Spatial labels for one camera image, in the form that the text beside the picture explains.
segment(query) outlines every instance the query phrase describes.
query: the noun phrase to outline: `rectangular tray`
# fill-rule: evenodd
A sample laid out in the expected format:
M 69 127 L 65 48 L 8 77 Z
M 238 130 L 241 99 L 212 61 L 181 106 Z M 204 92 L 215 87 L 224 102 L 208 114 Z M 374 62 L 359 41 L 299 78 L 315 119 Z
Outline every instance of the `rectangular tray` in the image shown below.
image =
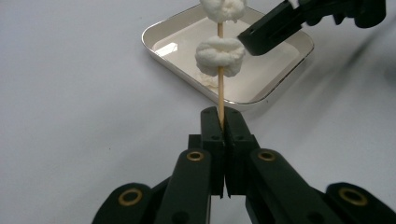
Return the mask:
M 237 37 L 262 16 L 247 7 L 245 16 L 237 23 L 224 23 L 224 37 Z M 198 45 L 213 35 L 217 35 L 217 25 L 198 5 L 151 25 L 142 34 L 142 41 L 155 60 L 217 102 L 217 77 L 202 74 L 194 57 Z M 285 85 L 290 84 L 286 77 L 313 48 L 312 39 L 300 31 L 262 56 L 251 56 L 247 52 L 241 72 L 235 77 L 224 78 L 224 104 L 245 110 L 257 104 L 268 104 L 270 99 L 273 101 L 274 97 L 270 96 L 276 94 L 277 89 L 285 90 Z

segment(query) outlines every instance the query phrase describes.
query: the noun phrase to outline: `white tray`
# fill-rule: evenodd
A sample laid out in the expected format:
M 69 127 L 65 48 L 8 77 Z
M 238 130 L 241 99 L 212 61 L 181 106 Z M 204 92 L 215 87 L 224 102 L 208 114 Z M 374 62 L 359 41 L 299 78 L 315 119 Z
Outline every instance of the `white tray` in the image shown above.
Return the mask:
M 260 19 L 262 13 L 247 8 L 237 23 L 224 23 L 224 37 L 236 37 Z M 218 101 L 217 78 L 203 75 L 194 58 L 197 46 L 217 34 L 217 25 L 206 17 L 201 5 L 183 11 L 166 21 L 151 25 L 142 34 L 150 55 L 214 102 Z M 244 57 L 236 77 L 224 78 L 225 105 L 239 110 L 266 103 L 276 90 L 290 84 L 292 71 L 313 50 L 311 38 L 298 32 L 262 56 Z

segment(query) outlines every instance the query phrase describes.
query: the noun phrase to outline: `white table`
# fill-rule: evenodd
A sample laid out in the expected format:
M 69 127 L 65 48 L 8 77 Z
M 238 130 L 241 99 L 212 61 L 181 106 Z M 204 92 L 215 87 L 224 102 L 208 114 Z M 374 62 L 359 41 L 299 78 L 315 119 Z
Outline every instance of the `white table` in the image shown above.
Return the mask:
M 311 64 L 269 109 L 243 115 L 312 187 L 346 181 L 396 210 L 396 2 L 387 3 L 372 29 L 332 18 L 305 27 Z M 151 59 L 141 34 L 196 4 L 0 1 L 0 223 L 91 223 L 113 189 L 172 174 L 214 103 Z M 214 198 L 211 223 L 250 223 L 243 198 Z

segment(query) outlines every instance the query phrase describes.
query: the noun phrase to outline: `marshmallow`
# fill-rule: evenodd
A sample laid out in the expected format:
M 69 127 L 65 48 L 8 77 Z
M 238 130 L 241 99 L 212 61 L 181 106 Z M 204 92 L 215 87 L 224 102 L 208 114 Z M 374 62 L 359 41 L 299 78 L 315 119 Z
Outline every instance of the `marshmallow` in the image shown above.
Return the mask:
M 247 0 L 200 0 L 207 17 L 215 22 L 234 21 L 244 16 Z
M 198 46 L 195 59 L 204 74 L 214 77 L 222 66 L 224 76 L 234 77 L 241 70 L 244 55 L 245 48 L 239 40 L 212 36 Z

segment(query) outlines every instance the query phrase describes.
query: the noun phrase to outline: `metal tray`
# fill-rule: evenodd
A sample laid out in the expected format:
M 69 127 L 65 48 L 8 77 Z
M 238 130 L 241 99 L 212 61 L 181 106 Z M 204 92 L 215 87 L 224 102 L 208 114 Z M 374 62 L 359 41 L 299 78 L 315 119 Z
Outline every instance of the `metal tray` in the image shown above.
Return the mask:
M 262 16 L 247 7 L 245 16 L 237 23 L 224 23 L 224 36 L 236 37 Z M 155 60 L 217 102 L 217 78 L 202 74 L 194 58 L 197 46 L 216 34 L 217 25 L 198 5 L 151 25 L 142 34 L 142 41 Z M 290 84 L 287 79 L 297 76 L 293 71 L 313 48 L 312 39 L 300 31 L 262 56 L 251 56 L 247 52 L 241 72 L 235 77 L 224 78 L 224 104 L 245 110 L 273 101 L 271 96 L 278 89 L 285 90 L 285 85 Z

